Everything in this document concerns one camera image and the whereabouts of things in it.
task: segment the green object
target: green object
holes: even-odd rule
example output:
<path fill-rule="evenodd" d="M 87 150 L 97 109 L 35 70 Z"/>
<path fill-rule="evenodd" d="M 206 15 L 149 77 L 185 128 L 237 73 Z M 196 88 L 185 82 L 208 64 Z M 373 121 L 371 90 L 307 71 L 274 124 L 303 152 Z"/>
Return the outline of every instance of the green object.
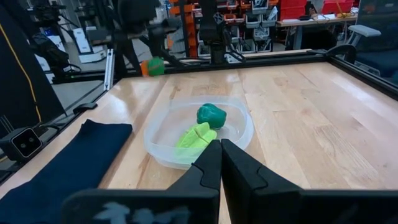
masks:
<path fill-rule="evenodd" d="M 226 112 L 211 103 L 205 103 L 197 112 L 197 123 L 209 123 L 211 129 L 220 129 L 224 126 Z"/>
<path fill-rule="evenodd" d="M 202 152 L 216 138 L 217 132 L 211 130 L 207 122 L 195 124 L 178 140 L 176 153 L 184 156 L 195 155 Z"/>
<path fill-rule="evenodd" d="M 154 57 L 147 62 L 148 75 L 157 76 L 164 74 L 164 61 L 159 57 Z"/>

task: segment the clear plastic bowl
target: clear plastic bowl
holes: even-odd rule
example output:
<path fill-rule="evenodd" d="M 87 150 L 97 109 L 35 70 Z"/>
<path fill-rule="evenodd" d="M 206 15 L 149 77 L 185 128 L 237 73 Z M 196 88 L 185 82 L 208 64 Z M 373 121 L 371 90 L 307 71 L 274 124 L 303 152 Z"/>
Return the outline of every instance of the clear plastic bowl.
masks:
<path fill-rule="evenodd" d="M 177 155 L 175 147 L 180 136 L 197 123 L 197 111 L 205 103 L 212 103 L 227 112 L 225 125 L 217 131 L 217 139 L 229 139 L 245 150 L 254 133 L 253 122 L 245 104 L 229 96 L 193 96 L 170 100 L 156 108 L 144 131 L 147 152 L 159 164 L 176 169 L 189 169 L 203 150 L 195 155 Z"/>

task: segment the wooden tabletop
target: wooden tabletop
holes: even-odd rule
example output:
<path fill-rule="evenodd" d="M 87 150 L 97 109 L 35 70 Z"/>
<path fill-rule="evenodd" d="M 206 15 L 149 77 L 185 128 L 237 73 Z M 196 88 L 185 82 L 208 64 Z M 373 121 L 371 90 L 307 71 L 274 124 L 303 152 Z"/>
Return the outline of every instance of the wooden tabletop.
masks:
<path fill-rule="evenodd" d="M 242 99 L 255 127 L 247 152 L 305 189 L 398 189 L 398 102 L 325 62 L 125 78 L 0 186 L 0 197 L 33 178 L 86 119 L 134 128 L 99 187 L 166 189 L 184 171 L 146 153 L 144 129 L 158 104 L 195 95 Z M 220 223 L 229 223 L 223 193 Z"/>
<path fill-rule="evenodd" d="M 290 26 L 309 26 L 309 25 L 316 25 L 316 24 L 328 24 L 328 23 L 336 23 L 336 22 L 348 22 L 348 21 L 355 21 L 357 16 L 349 16 L 345 18 L 337 18 L 334 19 L 319 19 L 319 20 L 309 20 L 309 21 L 277 21 L 277 27 L 290 27 Z"/>

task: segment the folded cloth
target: folded cloth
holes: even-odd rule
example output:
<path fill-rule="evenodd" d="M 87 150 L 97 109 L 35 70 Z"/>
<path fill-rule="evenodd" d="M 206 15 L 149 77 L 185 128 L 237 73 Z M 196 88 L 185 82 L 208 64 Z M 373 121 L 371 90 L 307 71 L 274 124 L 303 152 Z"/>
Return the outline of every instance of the folded cloth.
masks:
<path fill-rule="evenodd" d="M 31 181 L 0 200 L 0 223 L 60 223 L 62 202 L 79 190 L 97 188 L 131 133 L 130 124 L 87 120 Z"/>

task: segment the desk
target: desk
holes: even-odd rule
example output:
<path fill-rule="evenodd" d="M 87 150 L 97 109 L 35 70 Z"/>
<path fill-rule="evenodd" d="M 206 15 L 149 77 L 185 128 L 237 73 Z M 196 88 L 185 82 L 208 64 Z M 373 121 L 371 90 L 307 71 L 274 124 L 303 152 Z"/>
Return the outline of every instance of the desk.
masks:
<path fill-rule="evenodd" d="M 398 188 L 398 102 L 322 62 L 122 79 L 0 186 L 0 197 L 33 178 L 86 119 L 134 127 L 99 187 L 166 189 L 184 171 L 146 153 L 144 129 L 158 104 L 193 95 L 242 99 L 255 127 L 247 152 L 303 188 Z M 229 223 L 221 195 L 220 223 Z"/>
<path fill-rule="evenodd" d="M 296 27 L 296 31 L 294 33 L 294 50 L 301 49 L 301 41 L 303 38 L 303 26 L 310 25 L 318 25 L 318 24 L 333 24 L 337 22 L 350 22 L 355 21 L 357 16 L 350 16 L 346 18 L 334 18 L 334 19 L 319 19 L 319 20 L 309 20 L 309 21 L 293 21 L 293 22 L 283 22 L 277 21 L 276 27 L 289 27 L 289 31 L 291 31 L 291 27 Z"/>

